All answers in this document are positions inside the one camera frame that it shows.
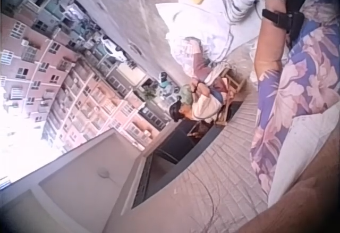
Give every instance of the white wall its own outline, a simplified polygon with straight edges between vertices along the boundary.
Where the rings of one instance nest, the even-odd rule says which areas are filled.
[[[139,155],[114,130],[103,133],[5,188],[0,198],[1,208],[8,211],[7,222],[18,223],[19,228],[26,228],[25,233],[102,232]],[[98,176],[99,168],[106,168],[117,183]],[[26,202],[18,208],[18,200],[27,192],[32,193],[39,206]],[[31,206],[37,212],[31,213]],[[25,207],[21,214],[17,213],[20,207]],[[19,220],[28,213],[29,220]],[[32,223],[37,223],[42,214],[47,222],[35,227]]]

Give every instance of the concrete floor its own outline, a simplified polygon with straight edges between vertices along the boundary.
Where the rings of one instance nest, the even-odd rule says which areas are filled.
[[[178,0],[77,0],[110,38],[154,78],[166,71],[179,85],[189,77],[170,55],[165,40],[167,27],[158,15],[155,4]],[[142,56],[129,48],[137,45]]]

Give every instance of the clothing pile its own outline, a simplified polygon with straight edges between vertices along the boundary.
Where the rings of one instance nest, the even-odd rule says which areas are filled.
[[[166,39],[171,55],[184,72],[193,77],[193,55],[186,40],[194,37],[201,42],[204,59],[214,68],[232,50],[232,25],[241,23],[255,0],[179,0],[178,3],[157,4],[159,15],[169,28]]]

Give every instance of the black wrist strap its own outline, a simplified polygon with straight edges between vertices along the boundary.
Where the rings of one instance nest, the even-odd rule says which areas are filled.
[[[301,12],[282,13],[263,9],[262,16],[270,20],[276,27],[286,30],[291,41],[298,38],[304,22],[304,15]]]

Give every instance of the pink and blue floral cloth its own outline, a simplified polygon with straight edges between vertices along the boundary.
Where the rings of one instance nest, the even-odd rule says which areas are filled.
[[[293,118],[323,112],[340,100],[338,9],[338,0],[306,0],[306,20],[289,62],[259,78],[251,164],[266,194]]]

